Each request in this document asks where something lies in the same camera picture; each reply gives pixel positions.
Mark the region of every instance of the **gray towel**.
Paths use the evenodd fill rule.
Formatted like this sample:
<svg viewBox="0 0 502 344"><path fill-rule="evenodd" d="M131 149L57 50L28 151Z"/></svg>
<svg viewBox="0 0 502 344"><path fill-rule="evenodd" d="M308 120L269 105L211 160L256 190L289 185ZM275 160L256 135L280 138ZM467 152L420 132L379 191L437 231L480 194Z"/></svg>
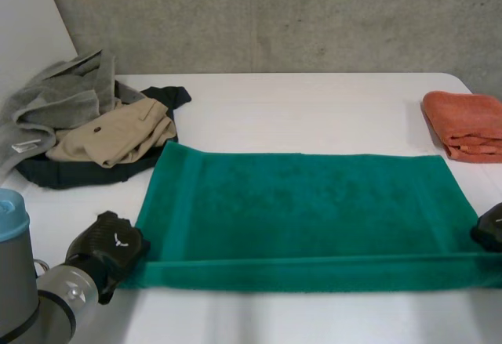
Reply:
<svg viewBox="0 0 502 344"><path fill-rule="evenodd" d="M129 102L144 97L126 85L118 88ZM115 57L108 51L77 56L44 70L0 110L0 176L25 158L54 147L55 130L75 129L114 107ZM36 147L23 153L12 148L38 139Z"/></svg>

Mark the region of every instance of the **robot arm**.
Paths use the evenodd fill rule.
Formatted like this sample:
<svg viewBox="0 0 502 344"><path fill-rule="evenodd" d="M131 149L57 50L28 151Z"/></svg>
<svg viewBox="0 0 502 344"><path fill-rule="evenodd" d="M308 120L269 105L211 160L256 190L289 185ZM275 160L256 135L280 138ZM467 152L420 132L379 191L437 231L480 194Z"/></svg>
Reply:
<svg viewBox="0 0 502 344"><path fill-rule="evenodd" d="M0 189L0 344L66 344L89 323L98 303L110 302L150 243L129 220L105 212L72 242L65 263L36 278L29 219L23 198L13 193ZM16 211L24 215L6 230L2 220L13 221Z"/></svg>

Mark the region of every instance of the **blue lid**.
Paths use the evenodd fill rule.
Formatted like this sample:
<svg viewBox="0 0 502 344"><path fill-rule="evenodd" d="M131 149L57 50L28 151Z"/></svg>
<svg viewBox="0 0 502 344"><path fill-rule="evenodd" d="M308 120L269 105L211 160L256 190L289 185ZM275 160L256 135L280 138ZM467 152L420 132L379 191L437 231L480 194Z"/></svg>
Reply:
<svg viewBox="0 0 502 344"><path fill-rule="evenodd" d="M0 189L0 242L19 236L30 226L24 199L14 190Z"/></svg>

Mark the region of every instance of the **clothing pile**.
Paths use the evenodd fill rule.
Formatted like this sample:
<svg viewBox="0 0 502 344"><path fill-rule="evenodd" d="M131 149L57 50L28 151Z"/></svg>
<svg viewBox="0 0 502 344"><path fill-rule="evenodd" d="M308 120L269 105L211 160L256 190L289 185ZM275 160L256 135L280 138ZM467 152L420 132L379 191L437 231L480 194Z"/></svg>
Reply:
<svg viewBox="0 0 502 344"><path fill-rule="evenodd" d="M502 103L495 97L433 91L424 112L449 158L502 162Z"/></svg>
<svg viewBox="0 0 502 344"><path fill-rule="evenodd" d="M177 141L173 110L190 101L183 87L138 92L116 81L106 50L58 63L2 108L0 173L16 168L52 188L125 181Z"/></svg>

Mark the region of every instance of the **table surface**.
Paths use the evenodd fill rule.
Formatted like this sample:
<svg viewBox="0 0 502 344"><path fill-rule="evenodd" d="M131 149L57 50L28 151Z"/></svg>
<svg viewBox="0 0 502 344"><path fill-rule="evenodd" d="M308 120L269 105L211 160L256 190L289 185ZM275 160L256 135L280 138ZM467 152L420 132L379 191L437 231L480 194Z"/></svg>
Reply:
<svg viewBox="0 0 502 344"><path fill-rule="evenodd" d="M123 75L136 89L182 85L180 143L217 152L441 154L420 102L431 90L469 93L448 74ZM502 201L502 165L447 160L478 214ZM151 170L125 183L54 191L13 173L36 258L64 261L101 212L136 221ZM117 291L72 343L490 344L502 341L502 291L237 294L156 288Z"/></svg>

